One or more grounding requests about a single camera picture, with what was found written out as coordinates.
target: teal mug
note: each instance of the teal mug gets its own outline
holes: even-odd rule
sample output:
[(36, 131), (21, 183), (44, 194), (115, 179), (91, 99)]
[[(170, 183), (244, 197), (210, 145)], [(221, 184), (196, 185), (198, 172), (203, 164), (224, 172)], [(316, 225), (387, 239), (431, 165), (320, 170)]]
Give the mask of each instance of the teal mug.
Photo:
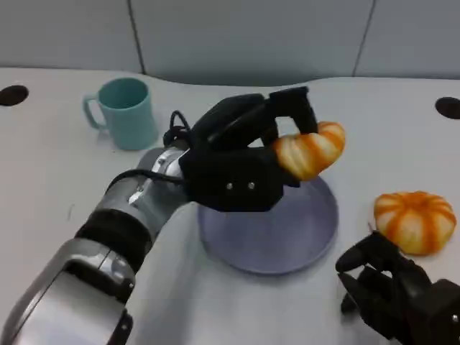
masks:
[[(105, 124), (94, 119), (89, 107), (90, 101), (98, 103)], [(136, 78), (109, 81), (96, 95), (85, 96), (83, 111), (91, 127), (107, 129), (120, 149), (146, 149), (156, 139), (150, 91), (145, 83)]]

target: toy pumpkin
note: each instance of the toy pumpkin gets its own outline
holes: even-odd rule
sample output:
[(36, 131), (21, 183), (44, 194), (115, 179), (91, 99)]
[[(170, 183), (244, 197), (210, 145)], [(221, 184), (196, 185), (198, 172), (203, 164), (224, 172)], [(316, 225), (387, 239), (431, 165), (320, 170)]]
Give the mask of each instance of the toy pumpkin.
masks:
[(286, 135), (273, 147), (282, 167), (302, 181), (334, 163), (345, 147), (345, 131), (336, 122), (319, 122), (318, 133)]
[(452, 206), (427, 192), (382, 194), (375, 201), (377, 230), (407, 254), (427, 255), (444, 247), (456, 225)]

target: purple plate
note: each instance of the purple plate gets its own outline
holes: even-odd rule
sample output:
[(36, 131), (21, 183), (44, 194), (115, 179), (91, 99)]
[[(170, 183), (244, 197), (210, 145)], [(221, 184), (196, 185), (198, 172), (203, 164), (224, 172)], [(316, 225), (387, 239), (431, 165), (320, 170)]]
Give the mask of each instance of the purple plate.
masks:
[(339, 222), (337, 202), (321, 178), (285, 187), (268, 212), (198, 211), (207, 250), (238, 269), (280, 275), (304, 268), (329, 249)]

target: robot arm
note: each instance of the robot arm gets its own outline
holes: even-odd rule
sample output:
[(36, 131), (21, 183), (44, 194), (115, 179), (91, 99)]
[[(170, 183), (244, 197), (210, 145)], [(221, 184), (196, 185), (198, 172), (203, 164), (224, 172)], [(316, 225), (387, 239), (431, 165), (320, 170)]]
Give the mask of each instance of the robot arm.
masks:
[[(1, 345), (125, 344), (125, 305), (147, 253), (175, 210), (195, 201), (219, 211), (267, 211), (299, 186), (270, 145), (289, 114), (316, 132), (307, 88), (226, 98), (191, 129), (174, 125), (164, 148), (112, 181), (101, 202), (14, 306)], [(248, 148), (261, 139), (265, 147)]]
[[(361, 266), (357, 279), (347, 273)], [(346, 251), (336, 270), (347, 290), (343, 314), (358, 313), (369, 327), (402, 345), (459, 343), (460, 286), (445, 279), (432, 283), (383, 235), (373, 232)]]

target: black hole in table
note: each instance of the black hole in table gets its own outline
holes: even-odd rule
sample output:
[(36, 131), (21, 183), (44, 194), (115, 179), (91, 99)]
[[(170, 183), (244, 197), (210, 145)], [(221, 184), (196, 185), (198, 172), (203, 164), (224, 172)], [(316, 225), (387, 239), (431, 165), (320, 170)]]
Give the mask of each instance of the black hole in table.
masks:
[(0, 91), (0, 106), (16, 106), (29, 95), (29, 90), (22, 85), (12, 85)]
[(443, 97), (436, 101), (436, 110), (448, 119), (460, 119), (460, 99)]

